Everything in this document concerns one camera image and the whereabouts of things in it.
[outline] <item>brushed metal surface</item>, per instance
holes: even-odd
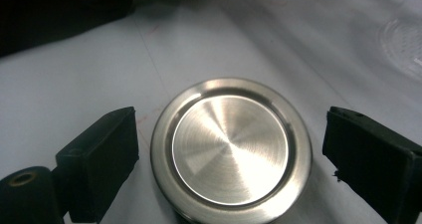
[[[267,223],[299,198],[312,150],[295,109],[240,79],[198,84],[164,110],[151,165],[165,197],[199,223]]]
[[[211,202],[241,205],[267,195],[288,159],[279,119],[263,105],[238,96],[208,98],[190,108],[175,131],[178,174]]]

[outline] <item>metal rim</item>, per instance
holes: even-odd
[[[288,132],[289,162],[278,185],[263,198],[245,205],[219,205],[193,193],[174,168],[171,138],[193,105],[215,96],[240,95],[271,110]],[[159,118],[152,136],[151,165],[163,194],[175,210],[200,223],[266,223],[283,215],[298,199],[310,175],[312,149],[295,109],[275,91],[255,82],[218,79],[195,85],[176,97]]]

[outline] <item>black clamp jaw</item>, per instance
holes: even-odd
[[[331,108],[322,153],[390,224],[415,223],[422,211],[422,147],[359,113]]]
[[[133,108],[110,112],[56,154],[50,171],[34,166],[0,181],[0,223],[97,222],[138,160]]]

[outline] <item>metal lid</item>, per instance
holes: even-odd
[[[188,89],[161,115],[152,169],[167,199],[201,223],[265,223],[302,192],[311,169],[306,128],[273,90],[239,79]]]

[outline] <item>white surface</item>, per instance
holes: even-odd
[[[54,155],[103,114],[134,106],[140,161],[102,223],[176,223],[151,173],[153,127],[188,87],[239,77],[287,98],[313,142],[308,189],[277,223],[384,223],[336,182],[321,146],[330,106],[422,143],[422,83],[391,68],[378,46],[399,1],[138,0],[122,20],[2,58],[0,177],[54,168]]]

